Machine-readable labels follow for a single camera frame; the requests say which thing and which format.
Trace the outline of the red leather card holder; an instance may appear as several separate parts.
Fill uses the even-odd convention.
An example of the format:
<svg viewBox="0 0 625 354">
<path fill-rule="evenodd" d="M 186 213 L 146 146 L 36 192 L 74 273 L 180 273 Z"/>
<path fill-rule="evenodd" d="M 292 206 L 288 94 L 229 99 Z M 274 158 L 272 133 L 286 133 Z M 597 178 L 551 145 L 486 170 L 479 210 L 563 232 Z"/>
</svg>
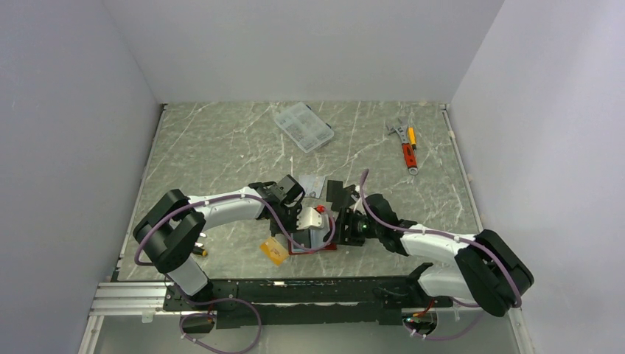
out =
<svg viewBox="0 0 625 354">
<path fill-rule="evenodd" d="M 329 237 L 330 231 L 324 231 L 322 229 L 305 229 L 295 231 L 292 234 L 292 239 L 307 249 L 319 249 L 322 245 L 325 244 L 323 251 L 335 251 L 337 246 L 333 243 L 327 244 L 327 238 Z M 310 251 L 303 250 L 297 247 L 290 240 L 288 241 L 288 251 L 289 255 L 296 254 L 309 254 Z"/>
</svg>

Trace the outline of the black yellow screwdriver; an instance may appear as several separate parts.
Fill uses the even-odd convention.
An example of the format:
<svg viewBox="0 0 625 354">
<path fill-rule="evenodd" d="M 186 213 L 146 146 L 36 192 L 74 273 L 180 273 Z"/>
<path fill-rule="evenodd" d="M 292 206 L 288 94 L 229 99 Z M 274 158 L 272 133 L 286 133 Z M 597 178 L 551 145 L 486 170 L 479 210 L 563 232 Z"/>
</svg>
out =
<svg viewBox="0 0 625 354">
<path fill-rule="evenodd" d="M 208 255 L 207 250 L 201 247 L 197 247 L 197 246 L 193 248 L 192 253 L 201 257 L 206 257 Z"/>
</svg>

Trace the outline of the red adjustable wrench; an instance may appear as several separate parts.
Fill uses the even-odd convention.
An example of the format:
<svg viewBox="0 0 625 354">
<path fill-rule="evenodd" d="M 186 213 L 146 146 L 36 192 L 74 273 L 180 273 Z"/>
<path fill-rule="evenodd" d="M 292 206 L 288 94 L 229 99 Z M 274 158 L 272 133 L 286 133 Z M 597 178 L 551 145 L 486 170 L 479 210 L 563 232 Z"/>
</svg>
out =
<svg viewBox="0 0 625 354">
<path fill-rule="evenodd" d="M 389 121 L 385 123 L 389 134 L 396 133 L 399 137 L 402 146 L 402 153 L 405 160 L 405 165 L 408 172 L 412 176 L 416 176 L 419 172 L 416 154 L 414 153 L 411 141 L 408 136 L 408 121 L 406 119 L 398 118 L 399 123 L 393 124 Z"/>
</svg>

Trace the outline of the clear plastic screw box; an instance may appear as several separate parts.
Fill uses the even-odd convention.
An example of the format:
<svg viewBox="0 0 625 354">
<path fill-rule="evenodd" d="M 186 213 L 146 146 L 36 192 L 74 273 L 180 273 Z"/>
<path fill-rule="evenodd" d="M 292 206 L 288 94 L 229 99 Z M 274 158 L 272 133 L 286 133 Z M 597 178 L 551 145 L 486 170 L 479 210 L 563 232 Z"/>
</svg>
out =
<svg viewBox="0 0 625 354">
<path fill-rule="evenodd" d="M 273 120 L 304 153 L 324 146 L 335 135 L 332 128 L 303 102 L 286 108 Z"/>
</svg>

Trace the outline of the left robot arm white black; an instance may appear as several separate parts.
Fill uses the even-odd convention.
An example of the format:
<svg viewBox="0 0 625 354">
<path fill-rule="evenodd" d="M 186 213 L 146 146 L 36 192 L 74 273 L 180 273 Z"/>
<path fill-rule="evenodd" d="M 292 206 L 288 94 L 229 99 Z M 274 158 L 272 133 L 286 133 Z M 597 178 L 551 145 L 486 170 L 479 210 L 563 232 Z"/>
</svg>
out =
<svg viewBox="0 0 625 354">
<path fill-rule="evenodd" d="M 135 262 L 153 266 L 171 279 L 192 309 L 205 308 L 214 293 L 212 281 L 192 258 L 201 232 L 227 223 L 268 220 L 273 233 L 290 231 L 302 209 L 304 188 L 287 175 L 278 182 L 255 182 L 232 192 L 188 196 L 170 190 L 132 231 L 139 244 Z"/>
</svg>

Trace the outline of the single gold credit card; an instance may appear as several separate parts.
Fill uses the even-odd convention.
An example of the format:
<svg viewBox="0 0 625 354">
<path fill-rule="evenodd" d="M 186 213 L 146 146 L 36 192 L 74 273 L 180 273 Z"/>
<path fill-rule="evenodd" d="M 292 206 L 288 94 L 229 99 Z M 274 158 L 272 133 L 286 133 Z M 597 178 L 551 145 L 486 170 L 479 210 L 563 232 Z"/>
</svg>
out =
<svg viewBox="0 0 625 354">
<path fill-rule="evenodd" d="M 290 256 L 289 251 L 271 236 L 261 243 L 259 249 L 275 266 L 280 266 Z"/>
</svg>

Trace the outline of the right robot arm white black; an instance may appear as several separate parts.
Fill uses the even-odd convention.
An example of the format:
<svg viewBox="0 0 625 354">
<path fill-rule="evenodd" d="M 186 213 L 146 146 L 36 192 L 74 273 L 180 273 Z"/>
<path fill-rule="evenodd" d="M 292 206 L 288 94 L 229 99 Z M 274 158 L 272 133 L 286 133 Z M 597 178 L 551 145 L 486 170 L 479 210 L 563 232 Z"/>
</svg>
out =
<svg viewBox="0 0 625 354">
<path fill-rule="evenodd" d="M 400 219 L 380 194 L 367 196 L 363 211 L 355 207 L 356 195 L 327 200 L 338 212 L 335 243 L 362 246 L 376 239 L 391 253 L 424 259 L 405 278 L 403 294 L 415 306 L 447 297 L 501 317 L 534 284 L 527 266 L 490 229 L 451 234 Z"/>
</svg>

